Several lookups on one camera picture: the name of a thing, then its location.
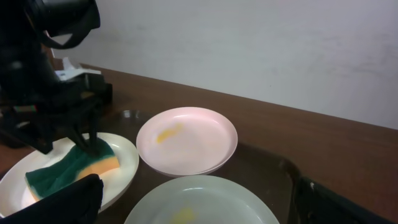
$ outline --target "dark brown tray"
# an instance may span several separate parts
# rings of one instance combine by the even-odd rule
[[[118,134],[135,144],[139,129],[151,117],[141,111],[123,111],[103,119],[100,130]],[[232,180],[253,192],[271,209],[280,224],[298,223],[292,199],[300,172],[283,157],[239,143],[231,159],[210,175]],[[96,223],[123,224],[145,194],[171,179],[140,160],[130,187],[118,201],[98,215]]]

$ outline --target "wall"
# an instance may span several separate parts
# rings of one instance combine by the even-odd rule
[[[396,0],[97,3],[56,57],[398,129]]]

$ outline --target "wooden tabletop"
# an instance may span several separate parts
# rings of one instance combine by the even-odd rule
[[[239,141],[286,157],[303,175],[398,222],[398,130],[90,68],[102,70],[113,84],[114,103],[107,116],[122,110],[159,113],[181,106],[215,110],[235,125]],[[29,152],[1,146],[0,172]]]

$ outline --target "green sponge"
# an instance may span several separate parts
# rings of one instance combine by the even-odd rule
[[[25,179],[33,198],[38,201],[89,174],[100,175],[120,167],[108,143],[98,138],[96,147],[98,155],[95,157],[73,146],[68,154],[56,164],[27,172]]]

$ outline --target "yellow smear on plate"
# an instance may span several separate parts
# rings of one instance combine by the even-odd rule
[[[176,124],[172,128],[167,128],[166,130],[162,131],[156,139],[157,143],[162,143],[165,141],[167,138],[176,135],[178,132],[180,132],[182,129],[182,124]]]
[[[195,220],[195,214],[191,208],[182,208],[173,215],[170,224],[189,224]]]

